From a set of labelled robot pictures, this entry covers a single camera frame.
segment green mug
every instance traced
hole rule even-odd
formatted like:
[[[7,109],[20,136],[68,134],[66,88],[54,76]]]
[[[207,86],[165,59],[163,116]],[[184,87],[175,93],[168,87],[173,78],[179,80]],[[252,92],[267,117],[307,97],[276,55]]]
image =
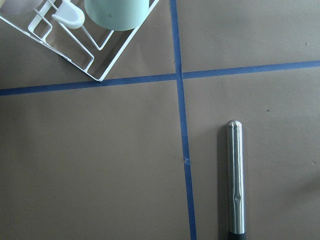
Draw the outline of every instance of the green mug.
[[[84,0],[88,16],[98,25],[126,31],[141,25],[149,13],[149,0]]]

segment white wire dish rack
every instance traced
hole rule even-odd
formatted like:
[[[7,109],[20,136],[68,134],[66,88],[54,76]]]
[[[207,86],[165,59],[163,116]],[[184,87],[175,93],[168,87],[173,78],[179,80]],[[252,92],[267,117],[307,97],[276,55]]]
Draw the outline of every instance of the white wire dish rack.
[[[44,0],[33,12],[25,15],[6,15],[0,19],[23,34],[64,57],[96,81],[103,81],[140,26],[127,31],[113,31],[94,23],[84,10],[83,0],[71,2],[85,13],[79,29],[70,29],[53,20],[62,0]],[[149,12],[159,0],[150,1]]]

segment blue painter's tape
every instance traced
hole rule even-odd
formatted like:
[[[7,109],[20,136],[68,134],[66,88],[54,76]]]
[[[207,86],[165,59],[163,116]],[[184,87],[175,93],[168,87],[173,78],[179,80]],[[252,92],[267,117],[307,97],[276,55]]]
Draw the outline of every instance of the blue painter's tape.
[[[127,84],[141,84],[141,83],[161,82],[161,81],[169,81],[169,80],[176,80],[176,75],[163,74],[163,75],[153,75],[153,76],[139,76],[139,77],[110,79],[110,80],[104,80],[102,82],[85,81],[85,82],[0,89],[0,96],[53,92],[53,91],[73,90],[73,89],[98,88],[98,87],[127,85]]]
[[[189,156],[187,115],[186,115],[184,82],[183,82],[183,76],[182,76],[179,25],[178,25],[178,13],[177,13],[176,0],[170,0],[170,10],[171,10],[171,21],[172,21],[174,62],[175,62],[176,86],[177,86],[178,106],[179,106],[179,116],[180,116],[182,152],[183,152],[183,158],[184,158],[184,176],[185,176],[187,207],[188,207],[188,215],[189,215],[190,238],[191,240],[196,240],[197,239],[196,217],[195,217],[195,206],[194,206],[194,194],[193,194],[193,187],[192,187],[191,166],[190,166],[190,160],[189,160],[190,156]]]
[[[186,196],[189,213],[189,226],[190,226],[190,237],[192,240],[197,239],[196,230],[196,216],[195,216],[195,205],[194,205],[194,191],[192,188],[192,176],[191,176],[191,165],[188,158],[184,159],[184,176],[186,186]]]
[[[226,68],[226,69],[205,70],[205,71],[191,71],[191,72],[184,72],[182,76],[183,76],[183,79],[193,79],[193,78],[214,77],[214,76],[223,76],[223,75],[249,74],[249,73],[260,73],[260,72],[315,68],[315,67],[320,67],[320,61],[303,61],[303,62],[291,62],[291,63],[281,63],[281,64],[271,64],[271,65],[245,66],[245,67],[235,67],[235,68]]]

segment black rubber grip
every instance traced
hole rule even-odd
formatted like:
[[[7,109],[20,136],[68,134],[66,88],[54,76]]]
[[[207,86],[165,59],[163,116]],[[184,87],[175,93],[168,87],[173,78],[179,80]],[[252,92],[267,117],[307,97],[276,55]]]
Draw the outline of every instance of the black rubber grip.
[[[246,233],[242,234],[234,234],[232,232],[229,232],[228,240],[246,240]]]

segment metal handle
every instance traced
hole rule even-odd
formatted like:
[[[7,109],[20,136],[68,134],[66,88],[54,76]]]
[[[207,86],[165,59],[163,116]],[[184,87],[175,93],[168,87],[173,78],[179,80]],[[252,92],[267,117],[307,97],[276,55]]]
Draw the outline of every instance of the metal handle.
[[[226,128],[229,232],[244,235],[246,223],[242,124],[231,120]]]

